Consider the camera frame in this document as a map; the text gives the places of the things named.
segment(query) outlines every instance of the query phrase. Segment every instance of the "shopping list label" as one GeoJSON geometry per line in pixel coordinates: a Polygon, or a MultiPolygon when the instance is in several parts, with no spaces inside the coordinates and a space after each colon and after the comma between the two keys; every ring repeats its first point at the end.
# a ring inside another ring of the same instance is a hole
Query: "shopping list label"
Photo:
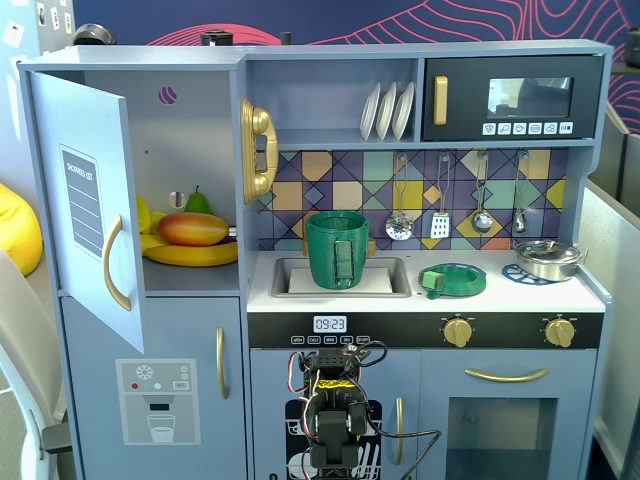
{"type": "Polygon", "coordinates": [[[83,250],[102,257],[104,234],[95,161],[61,146],[73,240],[83,250]]]}

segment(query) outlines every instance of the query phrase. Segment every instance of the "gold door handle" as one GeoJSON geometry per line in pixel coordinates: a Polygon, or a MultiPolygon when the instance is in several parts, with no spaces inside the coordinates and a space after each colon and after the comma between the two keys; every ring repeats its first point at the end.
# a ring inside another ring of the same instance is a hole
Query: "gold door handle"
{"type": "Polygon", "coordinates": [[[111,255],[111,247],[113,247],[113,242],[121,231],[122,217],[118,215],[113,221],[109,234],[107,235],[107,239],[104,242],[104,247],[102,247],[102,271],[104,272],[104,283],[107,284],[107,290],[109,290],[113,299],[127,312],[130,312],[131,301],[129,301],[129,298],[125,294],[116,288],[111,278],[111,272],[109,271],[109,255],[111,255]]]}
{"type": "Polygon", "coordinates": [[[218,329],[218,351],[216,359],[218,362],[218,387],[220,388],[222,399],[226,400],[229,398],[229,390],[227,390],[227,385],[224,381],[224,329],[222,328],[218,329]]]}
{"type": "MultiPolygon", "coordinates": [[[[396,421],[397,425],[397,433],[404,433],[404,402],[402,401],[402,397],[396,398],[396,421]]],[[[404,438],[398,439],[398,452],[396,453],[396,465],[400,465],[402,463],[402,451],[404,449],[404,438]]]]}
{"type": "Polygon", "coordinates": [[[535,372],[531,372],[528,375],[522,375],[520,377],[505,377],[503,375],[494,375],[493,373],[483,372],[482,370],[477,370],[475,368],[468,368],[464,371],[464,373],[466,373],[467,375],[471,375],[472,377],[480,378],[482,380],[488,380],[489,382],[525,383],[533,382],[534,380],[546,377],[549,374],[549,370],[546,368],[541,368],[540,370],[536,370],[535,372]]]}
{"type": "Polygon", "coordinates": [[[449,95],[449,79],[444,76],[437,76],[434,80],[433,91],[433,124],[447,124],[447,102],[449,95]]]}

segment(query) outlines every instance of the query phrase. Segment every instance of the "white plate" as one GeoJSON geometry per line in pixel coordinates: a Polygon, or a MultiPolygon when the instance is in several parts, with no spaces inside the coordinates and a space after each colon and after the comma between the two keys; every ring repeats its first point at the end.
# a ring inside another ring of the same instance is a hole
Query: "white plate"
{"type": "Polygon", "coordinates": [[[376,123],[376,131],[378,138],[384,140],[384,136],[389,129],[391,116],[393,115],[393,104],[396,103],[396,82],[391,84],[391,88],[380,102],[380,111],[378,112],[378,122],[376,123]]]}
{"type": "Polygon", "coordinates": [[[409,82],[405,91],[400,95],[396,110],[393,113],[393,136],[396,140],[402,138],[404,129],[407,127],[407,121],[409,120],[409,114],[411,113],[411,105],[413,105],[413,94],[415,92],[415,85],[413,82],[409,82]]]}
{"type": "Polygon", "coordinates": [[[367,102],[364,104],[364,110],[362,111],[362,119],[360,120],[360,133],[362,139],[367,140],[373,127],[373,120],[376,118],[376,110],[378,109],[378,99],[380,98],[380,82],[376,83],[373,92],[367,97],[367,102]]]}

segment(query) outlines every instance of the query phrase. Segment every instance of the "countertop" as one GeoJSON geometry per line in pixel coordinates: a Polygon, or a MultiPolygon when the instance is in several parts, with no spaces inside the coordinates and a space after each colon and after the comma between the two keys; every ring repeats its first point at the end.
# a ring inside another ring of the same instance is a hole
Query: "countertop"
{"type": "Polygon", "coordinates": [[[411,295],[404,298],[344,297],[331,293],[325,298],[275,298],[271,295],[275,262],[280,258],[302,258],[298,252],[260,252],[256,274],[249,293],[247,310],[251,312],[540,312],[603,313],[605,305],[579,275],[567,282],[547,285],[517,283],[503,276],[506,265],[516,257],[506,251],[378,251],[378,257],[395,257],[404,261],[411,295]],[[473,297],[441,297],[428,300],[418,284],[423,268],[441,263],[470,264],[487,274],[487,288],[473,297]]]}

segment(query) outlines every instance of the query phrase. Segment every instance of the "hanging utensil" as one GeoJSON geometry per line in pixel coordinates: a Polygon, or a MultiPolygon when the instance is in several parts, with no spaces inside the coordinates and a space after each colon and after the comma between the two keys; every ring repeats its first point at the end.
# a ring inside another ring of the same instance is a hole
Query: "hanging utensil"
{"type": "Polygon", "coordinates": [[[404,192],[407,190],[407,182],[408,182],[408,170],[409,162],[407,161],[407,156],[404,153],[401,153],[395,158],[395,171],[396,176],[393,181],[393,187],[395,188],[398,194],[398,212],[392,214],[387,219],[386,230],[387,235],[394,240],[408,240],[411,237],[411,233],[413,232],[413,220],[411,217],[402,212],[402,206],[404,204],[404,192]],[[399,187],[398,182],[398,174],[400,173],[399,167],[400,162],[404,162],[405,166],[404,170],[404,181],[402,182],[402,189],[399,187]]]}
{"type": "Polygon", "coordinates": [[[441,153],[438,158],[438,192],[440,193],[440,211],[433,214],[433,220],[431,221],[431,238],[446,238],[449,236],[449,230],[451,227],[451,221],[449,214],[445,212],[445,202],[447,198],[447,192],[449,191],[451,165],[449,165],[449,154],[441,153]],[[440,168],[443,163],[447,164],[447,188],[444,192],[440,188],[440,168]]]}
{"type": "Polygon", "coordinates": [[[484,191],[489,177],[489,153],[478,152],[478,172],[476,175],[476,192],[478,193],[478,210],[471,220],[471,226],[478,233],[487,233],[493,226],[491,215],[484,209],[484,191]],[[484,165],[484,181],[480,185],[480,166],[484,165]]]}
{"type": "Polygon", "coordinates": [[[529,152],[520,152],[518,157],[518,169],[516,170],[516,212],[513,216],[513,231],[516,233],[524,233],[527,231],[527,219],[524,216],[524,209],[522,208],[524,191],[529,184],[529,152]],[[518,176],[521,171],[521,164],[525,164],[524,170],[524,182],[521,184],[518,182],[518,176]]]}

